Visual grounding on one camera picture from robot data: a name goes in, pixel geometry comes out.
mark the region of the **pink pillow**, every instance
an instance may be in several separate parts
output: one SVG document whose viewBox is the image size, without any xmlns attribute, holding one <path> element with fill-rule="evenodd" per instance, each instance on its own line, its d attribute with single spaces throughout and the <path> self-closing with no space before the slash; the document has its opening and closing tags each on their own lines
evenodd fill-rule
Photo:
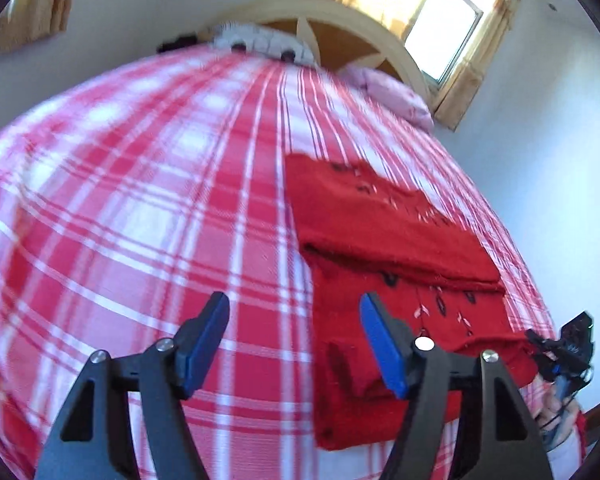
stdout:
<svg viewBox="0 0 600 480">
<path fill-rule="evenodd" d="M 349 85 L 366 92 L 398 117 L 409 121 L 415 128 L 433 133 L 433 119 L 424 99 L 410 87 L 388 74 L 373 68 L 347 65 L 338 76 Z"/>
</svg>

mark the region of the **pillow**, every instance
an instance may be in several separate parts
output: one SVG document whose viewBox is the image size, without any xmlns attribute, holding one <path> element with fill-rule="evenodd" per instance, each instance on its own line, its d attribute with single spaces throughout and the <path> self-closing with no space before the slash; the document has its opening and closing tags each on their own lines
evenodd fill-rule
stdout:
<svg viewBox="0 0 600 480">
<path fill-rule="evenodd" d="M 213 45 L 264 56 L 299 65 L 316 66 L 314 53 L 302 40 L 269 27 L 251 23 L 225 23 L 216 27 Z"/>
<path fill-rule="evenodd" d="M 373 68 L 347 65 L 338 76 L 349 85 L 362 90 L 412 126 L 433 133 L 434 124 L 424 99 L 409 86 Z"/>
</svg>

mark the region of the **black dot on pillow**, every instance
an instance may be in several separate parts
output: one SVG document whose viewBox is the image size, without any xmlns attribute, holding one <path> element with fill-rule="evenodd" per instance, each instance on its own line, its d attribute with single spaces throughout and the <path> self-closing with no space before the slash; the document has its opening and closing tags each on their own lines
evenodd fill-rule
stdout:
<svg viewBox="0 0 600 480">
<path fill-rule="evenodd" d="M 296 53 L 293 50 L 285 50 L 280 59 L 285 63 L 293 63 L 296 60 Z"/>
</svg>

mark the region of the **blue gripper pad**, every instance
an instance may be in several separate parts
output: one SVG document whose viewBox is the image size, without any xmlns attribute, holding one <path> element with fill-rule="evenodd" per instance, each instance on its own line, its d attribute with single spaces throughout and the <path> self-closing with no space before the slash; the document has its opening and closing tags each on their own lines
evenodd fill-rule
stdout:
<svg viewBox="0 0 600 480">
<path fill-rule="evenodd" d="M 398 399 L 405 399 L 409 393 L 406 381 L 406 359 L 409 355 L 408 341 L 410 330 L 404 333 L 397 320 L 391 317 L 375 293 L 363 294 L 360 298 L 360 321 L 366 338 L 378 361 L 385 386 Z"/>
<path fill-rule="evenodd" d="M 187 398 L 202 387 L 229 323 L 229 298 L 214 292 L 198 317 L 187 319 L 173 337 L 175 372 Z"/>
</svg>

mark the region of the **red and white plaid blanket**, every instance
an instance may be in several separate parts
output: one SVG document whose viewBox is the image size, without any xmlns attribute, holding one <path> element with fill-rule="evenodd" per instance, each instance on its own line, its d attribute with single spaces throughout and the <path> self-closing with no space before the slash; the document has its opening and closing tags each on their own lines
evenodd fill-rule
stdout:
<svg viewBox="0 0 600 480">
<path fill-rule="evenodd" d="M 554 336 L 509 234 L 436 139 L 327 72 L 208 48 L 149 58 L 0 133 L 0 455 L 19 478 L 32 478 L 95 349 L 141 352 L 213 290 L 232 316 L 184 408 L 211 478 L 378 476 L 390 444 L 315 447 L 312 282 L 285 203 L 287 152 L 364 158 L 422 189 L 496 262 L 513 329 Z M 542 392 L 524 389 L 533 410 Z M 141 474 L 154 478 L 137 395 L 130 410 Z"/>
</svg>

